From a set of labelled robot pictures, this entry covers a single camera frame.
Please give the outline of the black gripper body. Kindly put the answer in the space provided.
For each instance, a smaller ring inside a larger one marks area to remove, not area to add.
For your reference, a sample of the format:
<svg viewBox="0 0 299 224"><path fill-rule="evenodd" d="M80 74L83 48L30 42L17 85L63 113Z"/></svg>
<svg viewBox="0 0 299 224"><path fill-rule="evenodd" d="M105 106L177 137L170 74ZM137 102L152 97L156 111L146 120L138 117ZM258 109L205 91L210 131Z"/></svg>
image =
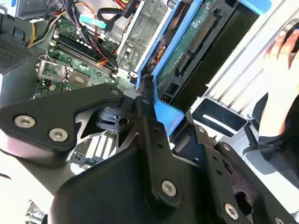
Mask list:
<svg viewBox="0 0 299 224"><path fill-rule="evenodd" d="M177 209L145 199L137 149L112 158L69 179L52 202L50 224L222 224L224 212L206 186L205 174L173 156L171 171L183 190Z"/></svg>

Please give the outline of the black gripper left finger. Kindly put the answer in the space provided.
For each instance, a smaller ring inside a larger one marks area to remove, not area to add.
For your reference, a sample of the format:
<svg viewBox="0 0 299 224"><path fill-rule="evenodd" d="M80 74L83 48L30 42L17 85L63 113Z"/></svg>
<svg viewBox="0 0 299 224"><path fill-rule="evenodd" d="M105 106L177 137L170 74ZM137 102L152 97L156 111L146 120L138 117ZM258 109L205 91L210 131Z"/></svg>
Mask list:
<svg viewBox="0 0 299 224"><path fill-rule="evenodd" d="M0 148L40 166L64 165L75 146L101 130L118 132L116 151L137 147L149 203L178 208L180 184L166 168L172 155L164 125L157 120L153 91L135 99L112 84L27 100L0 109Z"/></svg>

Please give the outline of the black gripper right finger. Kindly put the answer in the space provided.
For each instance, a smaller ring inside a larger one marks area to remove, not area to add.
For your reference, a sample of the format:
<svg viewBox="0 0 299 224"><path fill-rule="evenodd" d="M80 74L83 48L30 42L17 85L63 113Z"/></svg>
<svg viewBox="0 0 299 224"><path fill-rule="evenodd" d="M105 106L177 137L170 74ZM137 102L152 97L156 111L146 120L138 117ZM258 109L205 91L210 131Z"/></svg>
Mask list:
<svg viewBox="0 0 299 224"><path fill-rule="evenodd" d="M187 152L204 174L204 202L214 224L294 224L290 215L231 146L213 145L185 114L193 143Z"/></svg>

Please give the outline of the person's hand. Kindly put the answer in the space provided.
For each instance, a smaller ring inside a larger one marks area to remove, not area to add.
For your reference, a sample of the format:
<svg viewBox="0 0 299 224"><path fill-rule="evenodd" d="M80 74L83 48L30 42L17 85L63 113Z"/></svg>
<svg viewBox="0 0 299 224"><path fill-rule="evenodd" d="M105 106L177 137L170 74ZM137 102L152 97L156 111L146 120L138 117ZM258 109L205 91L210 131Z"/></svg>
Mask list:
<svg viewBox="0 0 299 224"><path fill-rule="evenodd" d="M298 29L295 29L288 38L286 37L286 32L281 31L274 44L264 55L265 68L271 72L299 71L299 52L295 54L293 59L291 57L298 38Z"/></svg>

